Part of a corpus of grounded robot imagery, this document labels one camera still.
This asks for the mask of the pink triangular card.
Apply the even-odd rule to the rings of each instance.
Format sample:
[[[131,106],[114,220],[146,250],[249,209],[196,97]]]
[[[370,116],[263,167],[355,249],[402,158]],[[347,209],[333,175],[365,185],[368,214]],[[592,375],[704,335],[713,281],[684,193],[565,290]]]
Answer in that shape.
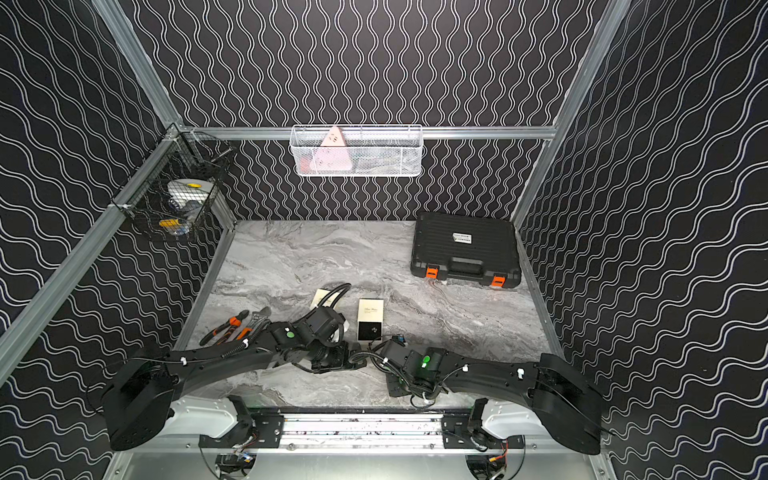
[[[353,163],[342,129],[332,126],[320,146],[314,151],[310,162],[311,173],[339,173],[351,171]]]

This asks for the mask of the orange black pliers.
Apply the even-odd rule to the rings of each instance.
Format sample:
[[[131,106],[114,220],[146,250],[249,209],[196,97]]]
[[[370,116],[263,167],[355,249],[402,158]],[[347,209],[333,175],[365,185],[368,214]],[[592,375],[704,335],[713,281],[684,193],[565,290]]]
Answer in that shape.
[[[214,345],[221,345],[226,343],[230,337],[241,327],[243,321],[248,318],[249,314],[249,310],[243,310],[236,316],[230,317],[228,320],[206,333],[199,341],[199,346],[203,347],[209,343],[213,343]]]

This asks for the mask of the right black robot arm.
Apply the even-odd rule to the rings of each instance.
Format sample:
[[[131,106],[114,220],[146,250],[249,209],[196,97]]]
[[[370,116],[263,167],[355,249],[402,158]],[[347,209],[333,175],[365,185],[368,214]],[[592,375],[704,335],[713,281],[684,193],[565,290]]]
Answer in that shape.
[[[504,363],[480,360],[436,347],[420,353],[390,341],[382,348],[382,364],[403,376],[400,388],[410,395],[435,399],[445,389],[524,406],[550,436],[573,451],[601,451],[605,400],[597,387],[554,354],[537,361]]]

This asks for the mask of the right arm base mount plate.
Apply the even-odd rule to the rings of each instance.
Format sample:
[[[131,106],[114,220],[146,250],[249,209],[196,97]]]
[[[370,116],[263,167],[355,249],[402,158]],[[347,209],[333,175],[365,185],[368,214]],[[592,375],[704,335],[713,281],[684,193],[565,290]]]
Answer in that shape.
[[[474,449],[486,450],[522,450],[524,437],[513,435],[499,439],[487,433],[478,420],[473,420],[468,413],[445,413],[440,420],[443,447],[448,450]]]

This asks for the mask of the black plastic tool case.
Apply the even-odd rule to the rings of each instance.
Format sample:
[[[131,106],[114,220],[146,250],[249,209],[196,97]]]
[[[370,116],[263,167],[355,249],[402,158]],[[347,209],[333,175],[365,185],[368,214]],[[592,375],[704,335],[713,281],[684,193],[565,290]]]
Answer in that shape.
[[[433,280],[465,280],[514,289],[522,280],[514,225],[505,220],[421,212],[410,272]]]

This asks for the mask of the aluminium front rail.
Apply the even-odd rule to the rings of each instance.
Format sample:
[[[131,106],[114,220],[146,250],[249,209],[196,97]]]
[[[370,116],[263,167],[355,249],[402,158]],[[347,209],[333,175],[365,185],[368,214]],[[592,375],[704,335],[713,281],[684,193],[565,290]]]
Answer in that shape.
[[[384,453],[384,454],[458,454],[478,452],[474,449],[448,450],[443,447],[440,420],[445,413],[471,413],[467,410],[447,412],[388,412],[388,413],[279,413],[285,417],[280,446],[276,449],[203,449],[198,446],[201,433],[177,431],[163,433],[139,445],[130,453],[182,452],[209,450],[218,453],[237,451],[267,453]],[[491,427],[481,427],[492,436],[505,439],[522,435],[524,444],[532,447],[541,441],[546,448],[557,451],[568,448],[554,440],[542,424],[530,413],[512,411],[492,419]]]

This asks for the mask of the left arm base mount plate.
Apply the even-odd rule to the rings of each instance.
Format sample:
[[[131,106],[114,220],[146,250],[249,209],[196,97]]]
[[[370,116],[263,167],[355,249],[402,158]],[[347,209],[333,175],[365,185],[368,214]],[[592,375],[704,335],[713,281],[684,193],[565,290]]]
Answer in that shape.
[[[266,414],[241,418],[221,437],[200,435],[198,446],[203,449],[276,449],[280,446],[285,417]]]

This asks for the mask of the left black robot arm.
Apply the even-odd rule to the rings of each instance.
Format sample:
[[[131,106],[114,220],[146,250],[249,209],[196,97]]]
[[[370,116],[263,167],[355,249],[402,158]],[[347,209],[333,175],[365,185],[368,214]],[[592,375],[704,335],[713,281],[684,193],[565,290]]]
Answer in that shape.
[[[139,350],[101,394],[111,449],[126,451],[146,443],[163,429],[174,401],[232,376],[304,359],[314,374],[357,369],[350,357],[362,348],[344,338],[344,322],[341,313],[320,306],[293,322],[269,322],[221,345]]]

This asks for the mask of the orange handled adjustable wrench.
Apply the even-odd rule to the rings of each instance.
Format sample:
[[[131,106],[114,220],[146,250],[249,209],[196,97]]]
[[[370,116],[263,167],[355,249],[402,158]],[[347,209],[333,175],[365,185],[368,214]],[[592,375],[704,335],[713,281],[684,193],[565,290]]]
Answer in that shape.
[[[261,310],[254,312],[251,315],[251,319],[242,329],[242,331],[235,337],[237,341],[248,338],[254,335],[260,328],[266,326],[270,322],[271,308],[266,306]]]

